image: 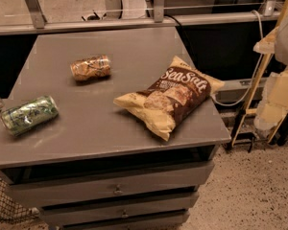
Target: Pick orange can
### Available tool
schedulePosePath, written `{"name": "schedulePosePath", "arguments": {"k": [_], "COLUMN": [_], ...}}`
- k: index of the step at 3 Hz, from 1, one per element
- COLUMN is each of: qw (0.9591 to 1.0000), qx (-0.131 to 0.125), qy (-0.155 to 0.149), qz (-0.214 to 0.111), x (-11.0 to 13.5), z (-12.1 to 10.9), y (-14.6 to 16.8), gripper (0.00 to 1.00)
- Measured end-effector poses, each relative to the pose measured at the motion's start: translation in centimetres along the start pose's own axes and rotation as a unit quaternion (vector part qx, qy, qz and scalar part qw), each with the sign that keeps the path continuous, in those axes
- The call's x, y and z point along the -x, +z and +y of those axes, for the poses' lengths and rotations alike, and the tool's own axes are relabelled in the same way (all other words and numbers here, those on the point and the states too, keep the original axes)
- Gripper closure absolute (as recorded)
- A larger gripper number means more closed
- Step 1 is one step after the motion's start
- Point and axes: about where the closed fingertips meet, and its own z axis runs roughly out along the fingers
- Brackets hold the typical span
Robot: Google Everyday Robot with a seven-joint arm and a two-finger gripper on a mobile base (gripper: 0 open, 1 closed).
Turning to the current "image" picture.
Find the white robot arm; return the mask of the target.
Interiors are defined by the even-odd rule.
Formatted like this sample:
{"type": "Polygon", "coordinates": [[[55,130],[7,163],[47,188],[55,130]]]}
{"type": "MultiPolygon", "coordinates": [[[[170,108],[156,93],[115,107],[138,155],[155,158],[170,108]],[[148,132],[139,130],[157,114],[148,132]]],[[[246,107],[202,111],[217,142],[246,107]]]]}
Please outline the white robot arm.
{"type": "Polygon", "coordinates": [[[268,130],[287,115],[288,112],[288,15],[279,26],[258,41],[253,50],[261,54],[274,54],[286,69],[281,73],[272,72],[265,82],[254,125],[257,129],[268,130]]]}

